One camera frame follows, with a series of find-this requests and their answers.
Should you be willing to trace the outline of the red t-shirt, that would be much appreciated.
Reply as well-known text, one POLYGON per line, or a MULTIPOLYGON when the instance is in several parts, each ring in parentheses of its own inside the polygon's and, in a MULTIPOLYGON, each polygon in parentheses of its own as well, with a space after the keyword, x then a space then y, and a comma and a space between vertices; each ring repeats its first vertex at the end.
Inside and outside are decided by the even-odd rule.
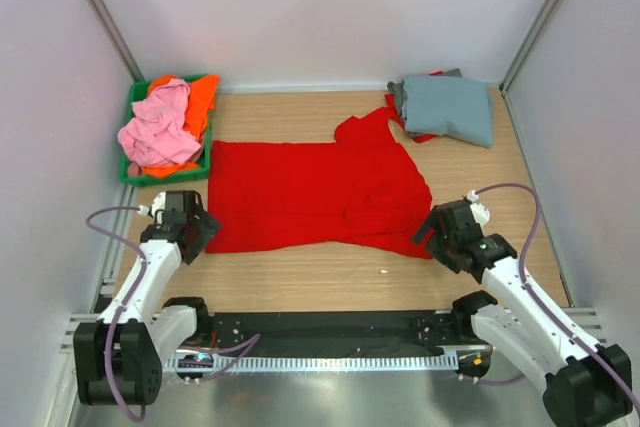
POLYGON ((436 134, 411 132, 406 128, 407 113, 406 107, 408 95, 403 80, 399 82, 389 81, 386 85, 387 92, 384 94, 386 108, 390 111, 391 119, 395 121, 414 143, 425 143, 436 137, 436 134))
POLYGON ((390 131, 398 119, 351 116, 329 143, 214 142, 207 205, 222 228, 207 253, 339 242, 429 258, 412 238, 432 194, 390 131))

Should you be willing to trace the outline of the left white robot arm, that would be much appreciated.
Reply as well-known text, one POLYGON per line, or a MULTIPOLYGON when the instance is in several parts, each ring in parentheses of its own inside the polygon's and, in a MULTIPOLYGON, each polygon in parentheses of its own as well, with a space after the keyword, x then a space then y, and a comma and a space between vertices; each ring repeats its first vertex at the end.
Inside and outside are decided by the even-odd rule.
POLYGON ((97 319, 78 325, 72 336, 78 397, 83 405, 145 408, 160 392, 163 366, 185 341, 204 345, 212 323, 201 297, 157 306, 168 281, 191 264, 219 233, 220 223, 194 190, 158 194, 138 208, 150 224, 120 290, 97 319))

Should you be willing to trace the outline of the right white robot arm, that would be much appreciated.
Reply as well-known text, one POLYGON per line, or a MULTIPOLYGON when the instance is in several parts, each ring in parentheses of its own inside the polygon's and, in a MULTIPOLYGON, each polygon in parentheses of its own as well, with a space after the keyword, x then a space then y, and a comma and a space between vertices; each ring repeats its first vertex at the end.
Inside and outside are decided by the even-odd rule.
POLYGON ((433 207, 414 236, 436 261, 483 287, 451 317, 452 334, 500 351, 541 393, 555 425, 627 425, 635 410, 630 358, 569 317, 504 237, 484 234, 489 218, 471 196, 433 207))

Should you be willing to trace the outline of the green plastic bin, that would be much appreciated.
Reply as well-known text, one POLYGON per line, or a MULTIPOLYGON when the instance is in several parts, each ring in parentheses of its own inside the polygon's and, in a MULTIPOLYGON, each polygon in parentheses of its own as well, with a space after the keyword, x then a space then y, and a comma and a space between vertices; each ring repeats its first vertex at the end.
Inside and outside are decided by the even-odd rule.
POLYGON ((131 87, 126 122, 117 133, 123 182, 147 186, 208 174, 209 120, 219 82, 216 74, 166 74, 131 87))

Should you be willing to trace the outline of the pink t-shirt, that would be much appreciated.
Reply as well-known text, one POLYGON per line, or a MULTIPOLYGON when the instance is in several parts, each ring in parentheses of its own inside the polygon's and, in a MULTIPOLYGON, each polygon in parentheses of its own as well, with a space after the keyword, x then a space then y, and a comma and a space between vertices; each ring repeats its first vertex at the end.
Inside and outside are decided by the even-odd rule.
POLYGON ((200 150, 200 142, 184 128, 189 94, 189 84, 173 78, 132 103, 133 116, 117 134, 130 161, 166 167, 185 164, 200 150))

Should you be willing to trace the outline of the folded red t-shirt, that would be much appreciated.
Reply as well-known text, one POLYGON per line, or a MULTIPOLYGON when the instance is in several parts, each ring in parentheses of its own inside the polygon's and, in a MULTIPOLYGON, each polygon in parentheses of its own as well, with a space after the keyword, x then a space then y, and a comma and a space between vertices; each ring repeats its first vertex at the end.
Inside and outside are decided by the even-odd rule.
POLYGON ((408 95, 403 80, 399 82, 389 81, 386 85, 387 92, 384 94, 386 108, 390 111, 391 119, 395 121, 414 143, 425 143, 436 137, 436 134, 411 132, 406 128, 407 113, 406 107, 408 95))

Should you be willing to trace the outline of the folded grey-blue t-shirt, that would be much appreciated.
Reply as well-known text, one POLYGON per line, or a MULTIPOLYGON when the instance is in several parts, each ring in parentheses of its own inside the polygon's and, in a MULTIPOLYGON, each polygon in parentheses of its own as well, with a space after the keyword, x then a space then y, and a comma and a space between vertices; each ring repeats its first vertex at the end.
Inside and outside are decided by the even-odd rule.
POLYGON ((411 133, 449 136, 491 148, 493 104, 488 86, 451 76, 411 76, 402 82, 402 117, 411 133))

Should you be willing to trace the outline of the orange t-shirt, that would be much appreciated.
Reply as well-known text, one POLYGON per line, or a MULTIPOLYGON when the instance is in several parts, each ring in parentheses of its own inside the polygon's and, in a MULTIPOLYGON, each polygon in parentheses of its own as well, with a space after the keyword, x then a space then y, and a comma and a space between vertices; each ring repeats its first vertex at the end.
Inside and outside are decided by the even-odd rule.
POLYGON ((184 129, 199 142, 199 150, 185 164, 172 164, 163 167, 142 167, 141 173, 154 178, 164 179, 177 172, 193 171, 199 168, 197 161, 204 152, 205 132, 210 112, 214 108, 215 95, 220 82, 218 75, 206 75, 190 84, 190 94, 185 111, 184 129))

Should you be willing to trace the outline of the folded dark grey t-shirt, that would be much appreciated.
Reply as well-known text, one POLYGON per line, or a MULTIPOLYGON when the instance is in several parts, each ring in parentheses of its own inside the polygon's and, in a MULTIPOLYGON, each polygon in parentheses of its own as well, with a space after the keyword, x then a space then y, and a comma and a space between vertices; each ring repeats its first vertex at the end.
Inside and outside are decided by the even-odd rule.
MULTIPOLYGON (((431 72, 429 74, 416 74, 416 75, 412 75, 408 77, 408 80, 411 79, 422 79, 422 78, 427 78, 427 77, 456 77, 456 78, 462 78, 462 72, 459 68, 455 68, 455 69, 450 69, 447 71, 443 71, 443 70, 439 70, 439 71, 434 71, 431 72)), ((399 118, 399 122, 401 123, 402 127, 408 132, 408 134, 413 137, 413 138, 417 138, 417 137, 427 137, 427 136, 434 136, 437 134, 431 133, 431 132, 421 132, 421 131, 416 131, 416 130, 409 130, 407 128, 407 113, 406 113, 406 93, 405 93, 405 88, 404 88, 404 84, 405 82, 403 80, 401 80, 400 82, 389 82, 387 84, 387 90, 388 93, 390 95, 389 100, 387 101, 387 104, 390 107, 394 107, 396 110, 396 114, 397 117, 399 118)))

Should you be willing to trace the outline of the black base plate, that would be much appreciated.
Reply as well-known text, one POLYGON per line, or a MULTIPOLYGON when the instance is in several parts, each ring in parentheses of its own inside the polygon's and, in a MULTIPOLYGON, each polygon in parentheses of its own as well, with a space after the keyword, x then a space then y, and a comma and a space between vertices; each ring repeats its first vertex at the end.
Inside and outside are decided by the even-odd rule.
POLYGON ((211 324, 219 348, 258 334, 251 357, 432 357, 447 348, 485 345, 448 310, 217 313, 211 324))

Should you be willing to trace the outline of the right aluminium rail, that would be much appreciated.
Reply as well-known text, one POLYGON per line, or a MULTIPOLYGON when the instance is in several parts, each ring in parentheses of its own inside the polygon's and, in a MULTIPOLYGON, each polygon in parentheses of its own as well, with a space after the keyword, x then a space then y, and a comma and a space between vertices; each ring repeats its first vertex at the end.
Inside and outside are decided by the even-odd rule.
POLYGON ((571 323, 581 327, 590 336, 600 343, 607 343, 604 330, 596 311, 591 307, 568 307, 563 311, 571 319, 571 323))

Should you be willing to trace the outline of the left aluminium corner post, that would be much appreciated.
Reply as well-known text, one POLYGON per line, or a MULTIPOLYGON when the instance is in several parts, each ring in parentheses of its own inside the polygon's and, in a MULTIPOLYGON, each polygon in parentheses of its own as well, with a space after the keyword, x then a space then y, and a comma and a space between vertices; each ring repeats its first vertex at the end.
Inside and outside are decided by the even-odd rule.
POLYGON ((87 2, 133 81, 143 81, 144 75, 105 1, 87 0, 87 2))

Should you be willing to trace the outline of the aluminium corner post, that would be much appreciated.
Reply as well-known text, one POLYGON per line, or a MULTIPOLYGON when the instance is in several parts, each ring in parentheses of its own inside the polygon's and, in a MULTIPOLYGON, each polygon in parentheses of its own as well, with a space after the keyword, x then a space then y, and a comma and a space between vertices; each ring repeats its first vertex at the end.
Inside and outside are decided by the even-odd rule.
POLYGON ((87 0, 87 2, 133 81, 143 81, 144 75, 105 1, 87 0))
POLYGON ((528 60, 544 31, 550 25, 562 1, 563 0, 543 1, 499 86, 500 93, 503 97, 507 95, 509 89, 515 83, 518 75, 524 67, 524 64, 528 60))

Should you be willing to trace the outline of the right aluminium corner post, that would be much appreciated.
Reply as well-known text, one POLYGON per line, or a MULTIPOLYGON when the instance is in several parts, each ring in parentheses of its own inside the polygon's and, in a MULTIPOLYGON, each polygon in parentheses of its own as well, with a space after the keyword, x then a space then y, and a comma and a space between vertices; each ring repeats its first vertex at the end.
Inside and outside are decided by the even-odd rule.
POLYGON ((562 1, 563 0, 543 1, 499 86, 500 93, 503 97, 507 95, 509 89, 515 83, 518 75, 524 67, 524 64, 528 60, 544 31, 550 25, 562 1))

